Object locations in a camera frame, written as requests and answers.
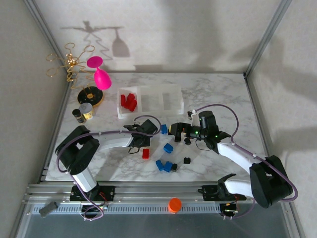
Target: white wall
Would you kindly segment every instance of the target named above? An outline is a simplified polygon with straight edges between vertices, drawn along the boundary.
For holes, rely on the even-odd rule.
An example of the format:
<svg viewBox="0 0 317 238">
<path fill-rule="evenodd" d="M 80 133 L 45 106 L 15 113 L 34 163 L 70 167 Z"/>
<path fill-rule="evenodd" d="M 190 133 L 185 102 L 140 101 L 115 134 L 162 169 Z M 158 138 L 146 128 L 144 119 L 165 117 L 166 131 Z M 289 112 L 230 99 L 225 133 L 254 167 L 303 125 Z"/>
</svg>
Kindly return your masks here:
<svg viewBox="0 0 317 238">
<path fill-rule="evenodd" d="M 316 0 L 292 1 L 250 78 L 269 149 L 299 190 L 295 205 L 309 238 L 317 237 L 316 9 Z"/>
<path fill-rule="evenodd" d="M 36 3 L 61 48 L 74 42 L 74 52 L 79 54 L 87 44 L 93 44 L 110 70 L 242 72 L 280 0 Z M 120 39 L 115 40 L 111 27 L 122 27 Z M 236 57 L 240 48 L 247 50 Z"/>
<path fill-rule="evenodd" d="M 64 73 L 48 78 L 52 52 L 21 0 L 0 7 L 0 237 L 9 236 L 26 186 L 44 163 Z"/>
</svg>

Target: orange cap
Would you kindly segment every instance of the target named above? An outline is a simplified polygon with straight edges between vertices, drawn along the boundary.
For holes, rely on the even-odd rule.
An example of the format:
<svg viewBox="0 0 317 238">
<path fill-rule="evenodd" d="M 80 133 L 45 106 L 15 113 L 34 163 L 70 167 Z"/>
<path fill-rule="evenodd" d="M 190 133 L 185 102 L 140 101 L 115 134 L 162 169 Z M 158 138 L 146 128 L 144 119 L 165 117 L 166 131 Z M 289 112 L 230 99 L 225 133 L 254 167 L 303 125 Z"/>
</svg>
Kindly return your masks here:
<svg viewBox="0 0 317 238">
<path fill-rule="evenodd" d="M 170 200 L 170 202 L 168 203 L 168 211 L 170 213 L 177 213 L 180 211 L 180 209 L 182 209 L 182 202 L 181 200 L 179 200 L 178 198 L 173 198 Z"/>
</svg>

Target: marble table surface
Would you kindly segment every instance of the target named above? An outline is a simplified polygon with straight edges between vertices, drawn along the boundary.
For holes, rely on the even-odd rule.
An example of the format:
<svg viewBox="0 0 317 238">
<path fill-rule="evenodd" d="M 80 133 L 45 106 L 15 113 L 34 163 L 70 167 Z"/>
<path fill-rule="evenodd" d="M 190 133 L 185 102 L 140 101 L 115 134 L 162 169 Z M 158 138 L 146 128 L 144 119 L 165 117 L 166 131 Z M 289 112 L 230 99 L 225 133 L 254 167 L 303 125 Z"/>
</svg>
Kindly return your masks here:
<svg viewBox="0 0 317 238">
<path fill-rule="evenodd" d="M 236 143 L 258 155 L 264 156 L 264 148 L 256 123 L 247 87 L 241 74 L 184 74 L 184 73 L 110 73 L 112 87 L 105 91 L 103 103 L 96 108 L 96 115 L 87 121 L 85 126 L 91 131 L 114 130 L 126 124 L 133 124 L 132 119 L 118 119 L 116 110 L 118 87 L 158 85 L 177 83 L 182 88 L 184 99 L 184 115 L 159 118 L 167 126 L 176 122 L 187 122 L 187 111 L 208 104 L 225 104 L 237 114 L 240 127 L 235 136 Z M 77 94 L 80 90 L 72 90 L 62 120 L 55 147 L 79 124 L 72 115 L 72 110 L 79 107 Z M 222 107 L 212 107 L 219 129 L 232 134 L 236 121 L 231 112 Z M 174 151 L 167 154 L 163 150 L 166 143 L 174 146 Z M 174 142 L 174 137 L 159 134 L 151 139 L 150 158 L 142 159 L 139 153 L 128 154 L 127 147 L 117 147 L 96 152 L 89 169 L 97 181 L 217 181 L 219 178 L 236 173 L 241 177 L 248 174 L 230 159 L 213 151 L 201 151 L 195 143 L 187 146 Z M 184 157 L 192 159 L 191 164 L 183 164 Z M 171 161 L 178 164 L 177 172 L 159 171 L 155 161 Z M 46 180 L 71 180 L 67 174 L 60 173 L 56 168 L 56 155 L 52 155 Z"/>
</svg>

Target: white plastic tray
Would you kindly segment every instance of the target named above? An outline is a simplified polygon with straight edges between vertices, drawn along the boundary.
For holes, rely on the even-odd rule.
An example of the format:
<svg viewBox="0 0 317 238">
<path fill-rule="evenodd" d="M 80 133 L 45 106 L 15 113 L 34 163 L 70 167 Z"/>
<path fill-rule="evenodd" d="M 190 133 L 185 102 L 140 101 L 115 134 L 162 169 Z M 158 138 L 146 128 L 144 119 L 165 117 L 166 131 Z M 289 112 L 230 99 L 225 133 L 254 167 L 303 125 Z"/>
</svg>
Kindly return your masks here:
<svg viewBox="0 0 317 238">
<path fill-rule="evenodd" d="M 133 93 L 137 100 L 137 107 L 130 112 L 121 106 L 120 95 L 125 97 Z M 118 118 L 135 118 L 140 115 L 159 117 L 184 114 L 184 100 L 181 87 L 178 84 L 161 84 L 118 88 L 117 95 Z"/>
</svg>

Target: black round base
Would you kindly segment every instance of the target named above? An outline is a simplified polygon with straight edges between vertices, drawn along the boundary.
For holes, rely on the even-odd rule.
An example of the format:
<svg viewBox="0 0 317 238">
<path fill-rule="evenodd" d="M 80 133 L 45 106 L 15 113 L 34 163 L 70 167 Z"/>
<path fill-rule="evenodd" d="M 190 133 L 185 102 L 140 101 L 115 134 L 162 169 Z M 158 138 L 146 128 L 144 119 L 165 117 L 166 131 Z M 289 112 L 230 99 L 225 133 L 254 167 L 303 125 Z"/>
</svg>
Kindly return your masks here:
<svg viewBox="0 0 317 238">
<path fill-rule="evenodd" d="M 103 99 L 103 92 L 95 86 L 81 90 L 77 96 L 77 100 L 80 104 L 90 103 L 93 107 L 99 106 Z"/>
</svg>

